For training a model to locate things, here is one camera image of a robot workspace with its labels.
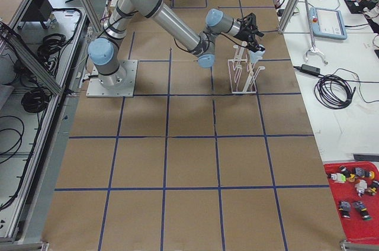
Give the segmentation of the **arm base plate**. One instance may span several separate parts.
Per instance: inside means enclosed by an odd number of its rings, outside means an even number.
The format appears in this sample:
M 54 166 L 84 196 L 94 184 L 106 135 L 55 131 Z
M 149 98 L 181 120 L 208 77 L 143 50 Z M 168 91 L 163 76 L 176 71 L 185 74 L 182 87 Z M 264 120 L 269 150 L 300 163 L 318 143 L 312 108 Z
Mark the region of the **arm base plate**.
M 120 60 L 118 71 L 109 76 L 98 73 L 94 66 L 95 78 L 89 80 L 86 96 L 88 98 L 132 98 L 136 83 L 138 60 Z

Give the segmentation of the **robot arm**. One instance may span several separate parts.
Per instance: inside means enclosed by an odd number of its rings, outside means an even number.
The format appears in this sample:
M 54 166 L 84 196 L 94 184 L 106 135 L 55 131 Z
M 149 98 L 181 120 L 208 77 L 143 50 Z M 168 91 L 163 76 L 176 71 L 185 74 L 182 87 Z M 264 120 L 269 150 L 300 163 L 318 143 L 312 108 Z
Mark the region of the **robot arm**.
M 263 36 L 256 25 L 253 13 L 241 18 L 233 18 L 221 10 L 209 10 L 202 32 L 194 32 L 164 3 L 164 0 L 118 0 L 111 16 L 104 23 L 104 30 L 88 47 L 88 54 L 98 71 L 100 84 L 113 88 L 125 82 L 127 72 L 117 59 L 118 50 L 126 36 L 127 25 L 135 13 L 151 18 L 178 40 L 185 51 L 198 59 L 201 67 L 212 67 L 215 61 L 216 37 L 227 34 L 247 43 L 251 52 L 264 53 L 256 36 Z

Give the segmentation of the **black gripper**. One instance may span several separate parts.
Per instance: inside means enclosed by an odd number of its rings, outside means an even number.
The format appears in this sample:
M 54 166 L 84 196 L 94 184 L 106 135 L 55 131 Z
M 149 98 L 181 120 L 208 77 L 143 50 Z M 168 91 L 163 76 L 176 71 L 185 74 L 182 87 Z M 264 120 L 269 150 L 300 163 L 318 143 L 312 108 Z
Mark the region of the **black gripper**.
M 237 19 L 237 22 L 240 24 L 240 27 L 239 32 L 236 34 L 236 38 L 240 41 L 247 42 L 248 49 L 263 49 L 263 46 L 258 43 L 255 37 L 264 36 L 256 25 L 256 15 L 251 12 L 243 18 Z

